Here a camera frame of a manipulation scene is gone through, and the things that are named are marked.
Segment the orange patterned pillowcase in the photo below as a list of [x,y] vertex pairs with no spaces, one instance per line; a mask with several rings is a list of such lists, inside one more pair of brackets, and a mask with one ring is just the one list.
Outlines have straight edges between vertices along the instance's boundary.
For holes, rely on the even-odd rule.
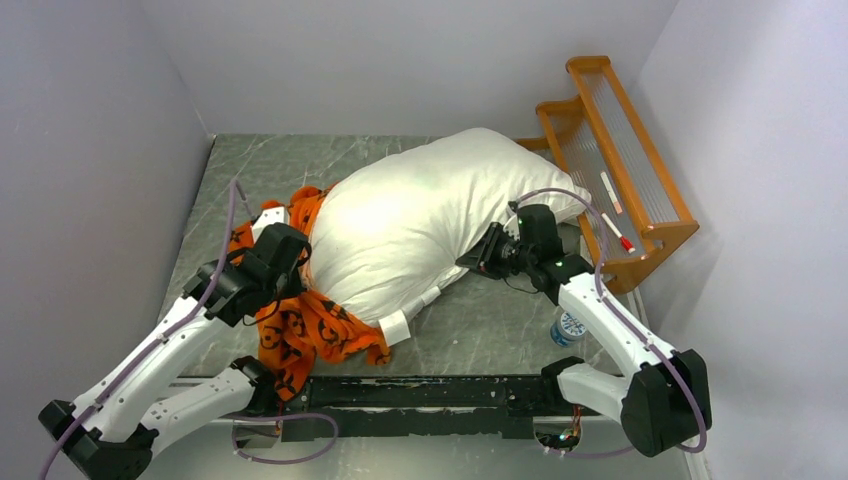
[[[269,200],[263,209],[284,207],[293,226],[311,235],[332,185],[320,190],[306,186],[297,190],[288,204]],[[241,250],[253,247],[251,222],[235,227],[228,246],[233,263],[241,262]],[[295,398],[313,371],[317,358],[342,363],[365,351],[369,365],[385,365],[392,358],[381,330],[368,326],[320,290],[309,287],[293,299],[275,300],[258,312],[259,361],[275,377],[274,390],[281,401]]]

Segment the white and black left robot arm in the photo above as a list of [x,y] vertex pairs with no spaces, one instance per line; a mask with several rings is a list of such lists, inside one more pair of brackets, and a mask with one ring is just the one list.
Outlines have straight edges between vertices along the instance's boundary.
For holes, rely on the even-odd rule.
[[171,397],[164,391],[203,347],[264,306],[302,292],[311,252],[285,223],[264,227],[232,264],[203,264],[166,317],[112,372],[72,401],[53,400],[38,419],[88,479],[136,479],[175,441],[232,413],[261,416],[277,400],[276,379],[258,359],[234,360],[217,376]]

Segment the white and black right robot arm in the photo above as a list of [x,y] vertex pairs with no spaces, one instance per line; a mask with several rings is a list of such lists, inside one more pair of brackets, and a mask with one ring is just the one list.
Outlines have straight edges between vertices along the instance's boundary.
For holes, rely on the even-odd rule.
[[577,320],[619,369],[612,375],[579,360],[550,366],[539,391],[550,413],[579,405],[616,421],[632,449],[654,457],[697,441],[706,445],[712,425],[706,363],[694,350],[680,351],[627,311],[580,255],[566,252],[553,212],[533,204],[517,211],[517,236],[492,223],[456,264],[503,280],[525,274],[533,288]]

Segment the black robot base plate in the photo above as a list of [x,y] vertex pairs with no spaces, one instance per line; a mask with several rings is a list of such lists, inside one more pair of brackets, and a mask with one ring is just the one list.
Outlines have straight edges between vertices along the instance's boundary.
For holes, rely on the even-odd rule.
[[540,374],[314,376],[292,400],[262,392],[250,420],[305,414],[282,426],[285,442],[328,438],[498,435],[532,439],[544,423],[569,424],[577,408]]

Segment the white pillow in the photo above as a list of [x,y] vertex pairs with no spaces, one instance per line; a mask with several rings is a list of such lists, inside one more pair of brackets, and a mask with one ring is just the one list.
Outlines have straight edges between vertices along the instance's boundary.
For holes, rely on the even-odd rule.
[[494,222],[517,229],[508,205],[548,205],[558,222],[592,199],[569,174],[510,138],[473,128],[390,155],[334,186],[310,234],[316,291],[388,344],[464,273],[457,259]]

